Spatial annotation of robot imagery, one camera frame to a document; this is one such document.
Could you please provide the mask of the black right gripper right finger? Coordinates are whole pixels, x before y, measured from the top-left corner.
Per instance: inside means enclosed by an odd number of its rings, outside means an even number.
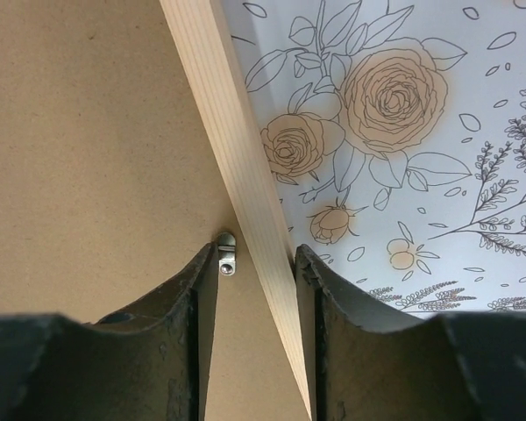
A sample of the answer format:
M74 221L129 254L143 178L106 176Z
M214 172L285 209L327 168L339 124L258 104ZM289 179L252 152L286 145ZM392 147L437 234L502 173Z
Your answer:
M420 319L308 247L295 285L315 420L526 420L526 312Z

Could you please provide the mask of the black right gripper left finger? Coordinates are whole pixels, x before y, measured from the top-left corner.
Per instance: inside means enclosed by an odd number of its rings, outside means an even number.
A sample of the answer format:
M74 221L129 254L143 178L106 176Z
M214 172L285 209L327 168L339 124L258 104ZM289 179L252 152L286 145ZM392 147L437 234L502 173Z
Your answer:
M0 420L202 420L218 288L209 243L96 323L0 315Z

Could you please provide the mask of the brown cardboard backing board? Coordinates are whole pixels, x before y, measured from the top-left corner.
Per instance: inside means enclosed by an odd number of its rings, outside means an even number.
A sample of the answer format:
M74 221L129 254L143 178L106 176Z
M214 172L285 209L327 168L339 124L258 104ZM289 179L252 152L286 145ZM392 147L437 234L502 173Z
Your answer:
M157 1L0 1L0 313L96 322L220 232L208 420L307 417Z

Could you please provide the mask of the light wooden picture frame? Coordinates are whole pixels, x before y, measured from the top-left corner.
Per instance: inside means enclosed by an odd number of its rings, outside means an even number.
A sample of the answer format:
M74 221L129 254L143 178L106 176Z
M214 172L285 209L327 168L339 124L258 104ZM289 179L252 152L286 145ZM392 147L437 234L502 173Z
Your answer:
M218 1L179 0L160 5L299 394L310 413L295 251L223 6Z

